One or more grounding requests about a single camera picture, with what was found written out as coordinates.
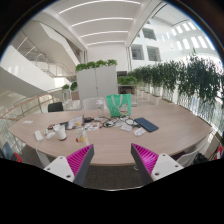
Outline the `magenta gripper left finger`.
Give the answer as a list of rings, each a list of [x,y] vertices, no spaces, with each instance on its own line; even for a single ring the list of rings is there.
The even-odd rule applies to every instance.
[[[82,186],[93,156],[94,145],[90,144],[67,157],[57,157],[44,170]]]

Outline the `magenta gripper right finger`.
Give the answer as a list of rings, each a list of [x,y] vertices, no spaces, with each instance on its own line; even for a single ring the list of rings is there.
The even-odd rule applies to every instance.
[[[144,185],[183,169],[183,166],[172,159],[168,154],[156,154],[134,143],[131,144],[131,154],[135,160]]]

